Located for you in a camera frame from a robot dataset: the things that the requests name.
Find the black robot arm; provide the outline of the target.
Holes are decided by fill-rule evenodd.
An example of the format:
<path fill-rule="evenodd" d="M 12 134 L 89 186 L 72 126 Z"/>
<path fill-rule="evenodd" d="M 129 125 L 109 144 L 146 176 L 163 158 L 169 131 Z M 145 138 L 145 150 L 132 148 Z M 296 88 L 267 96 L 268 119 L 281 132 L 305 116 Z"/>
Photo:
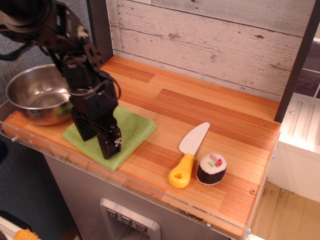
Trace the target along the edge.
<path fill-rule="evenodd" d="M 82 139 L 97 137 L 105 159 L 117 154 L 122 135 L 113 113 L 121 88 L 101 69 L 102 54 L 79 18 L 56 0 L 3 0 L 0 33 L 21 43 L 1 60 L 15 61 L 34 46 L 52 59 L 68 84 L 72 120 Z"/>

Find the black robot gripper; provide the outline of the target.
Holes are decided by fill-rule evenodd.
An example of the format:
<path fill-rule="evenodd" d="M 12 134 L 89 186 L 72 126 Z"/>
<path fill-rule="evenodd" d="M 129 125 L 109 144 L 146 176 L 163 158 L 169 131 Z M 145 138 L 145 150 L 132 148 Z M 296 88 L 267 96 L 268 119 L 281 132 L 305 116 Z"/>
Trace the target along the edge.
<path fill-rule="evenodd" d="M 118 98 L 115 80 L 101 70 L 104 62 L 65 59 L 61 70 L 67 80 L 71 118 L 83 141 L 97 136 L 104 159 L 110 159 L 122 148 L 122 134 L 114 117 Z"/>

